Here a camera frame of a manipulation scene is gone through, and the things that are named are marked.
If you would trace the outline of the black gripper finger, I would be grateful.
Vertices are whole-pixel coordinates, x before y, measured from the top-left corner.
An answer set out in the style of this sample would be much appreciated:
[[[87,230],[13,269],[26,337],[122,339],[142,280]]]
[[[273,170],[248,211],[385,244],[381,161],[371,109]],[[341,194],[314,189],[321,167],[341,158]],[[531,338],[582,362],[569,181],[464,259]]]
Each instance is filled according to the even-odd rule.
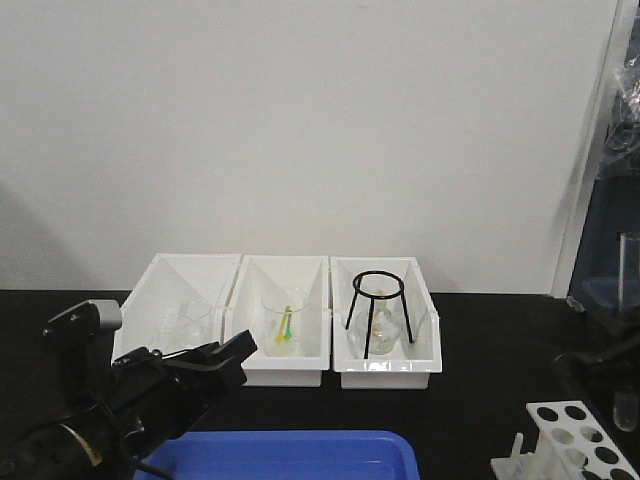
[[[208,400],[222,400],[234,393],[247,381],[239,363],[225,362],[202,374],[201,389]]]
[[[249,330],[243,330],[222,343],[212,342],[199,348],[202,354],[200,364],[204,367],[241,365],[258,347]]]

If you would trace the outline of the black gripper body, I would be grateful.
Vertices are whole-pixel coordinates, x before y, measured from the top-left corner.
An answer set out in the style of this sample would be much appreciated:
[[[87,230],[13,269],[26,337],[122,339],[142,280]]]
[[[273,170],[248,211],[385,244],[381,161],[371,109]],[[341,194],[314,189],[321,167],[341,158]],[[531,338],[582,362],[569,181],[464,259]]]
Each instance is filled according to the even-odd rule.
[[[200,364],[200,347],[168,358],[139,347],[111,363],[100,420],[112,445],[155,450],[219,401],[208,400],[201,389],[202,374],[215,367]]]

